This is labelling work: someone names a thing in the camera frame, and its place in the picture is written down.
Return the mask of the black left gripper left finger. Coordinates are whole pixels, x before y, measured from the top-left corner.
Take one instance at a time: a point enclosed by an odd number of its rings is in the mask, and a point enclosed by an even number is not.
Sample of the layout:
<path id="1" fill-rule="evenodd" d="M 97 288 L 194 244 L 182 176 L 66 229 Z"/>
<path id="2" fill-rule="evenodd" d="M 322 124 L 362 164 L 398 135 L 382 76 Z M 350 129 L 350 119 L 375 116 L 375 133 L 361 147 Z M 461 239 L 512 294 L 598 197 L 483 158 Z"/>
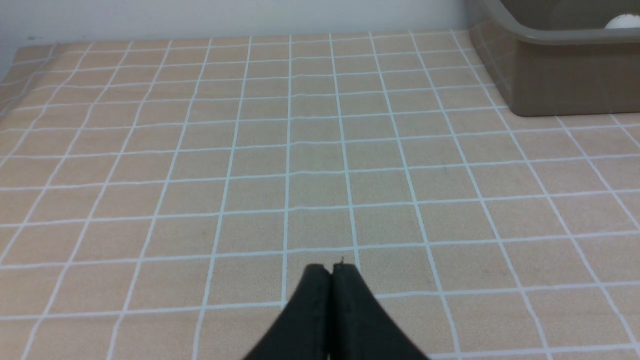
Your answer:
<path id="1" fill-rule="evenodd" d="M 295 292 L 246 360 L 325 360 L 332 276 L 322 264 L 304 268 Z"/>

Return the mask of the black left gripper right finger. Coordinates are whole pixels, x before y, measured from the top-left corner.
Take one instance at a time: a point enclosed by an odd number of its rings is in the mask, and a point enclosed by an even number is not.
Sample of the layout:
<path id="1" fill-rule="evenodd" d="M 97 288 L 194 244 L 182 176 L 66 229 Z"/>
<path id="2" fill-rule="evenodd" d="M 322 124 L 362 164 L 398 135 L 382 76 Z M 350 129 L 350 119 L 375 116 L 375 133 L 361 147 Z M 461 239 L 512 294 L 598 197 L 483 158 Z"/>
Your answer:
<path id="1" fill-rule="evenodd" d="M 334 264 L 332 286 L 331 360 L 428 359 L 382 308 L 354 264 Z"/>

